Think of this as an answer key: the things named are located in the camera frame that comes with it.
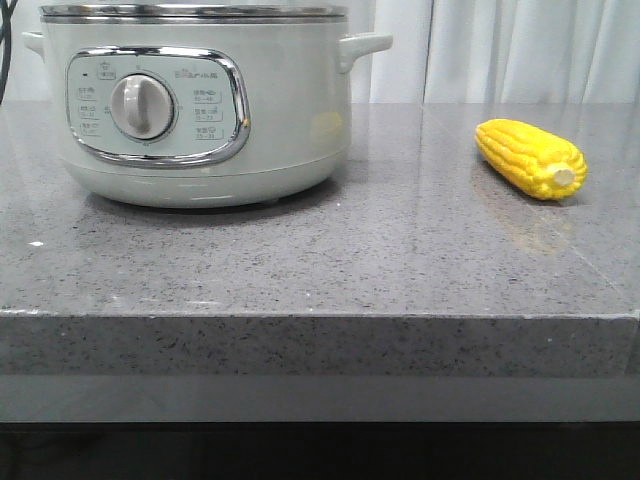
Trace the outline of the white curtain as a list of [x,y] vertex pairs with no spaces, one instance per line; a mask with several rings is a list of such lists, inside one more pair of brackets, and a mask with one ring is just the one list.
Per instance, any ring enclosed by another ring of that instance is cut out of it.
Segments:
[[[56,4],[337,5],[347,20],[279,24],[45,23]],[[336,73],[363,103],[635,104],[635,1],[13,1],[1,15],[6,98],[40,100],[86,48],[211,48],[241,68]]]

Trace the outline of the yellow corn cob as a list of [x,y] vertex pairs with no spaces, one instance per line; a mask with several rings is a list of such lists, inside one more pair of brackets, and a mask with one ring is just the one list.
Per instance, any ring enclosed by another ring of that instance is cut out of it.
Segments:
[[588,176],[587,162],[577,146],[522,121],[485,121],[476,127],[475,141],[496,172],[538,200],[571,197]]

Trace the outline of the glass pot lid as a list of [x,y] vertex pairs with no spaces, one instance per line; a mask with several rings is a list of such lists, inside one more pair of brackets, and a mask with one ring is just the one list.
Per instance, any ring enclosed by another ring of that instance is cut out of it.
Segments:
[[347,20],[348,9],[337,5],[220,4],[56,4],[39,8],[45,23],[81,24],[279,24],[335,23]]

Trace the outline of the pale green electric cooking pot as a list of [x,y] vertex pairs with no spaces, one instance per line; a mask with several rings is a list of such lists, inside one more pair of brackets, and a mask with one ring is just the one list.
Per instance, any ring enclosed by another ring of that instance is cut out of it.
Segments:
[[241,68],[189,46],[86,48],[54,80],[56,143],[84,188],[128,204],[260,203],[329,178],[351,142],[350,81],[310,66]]

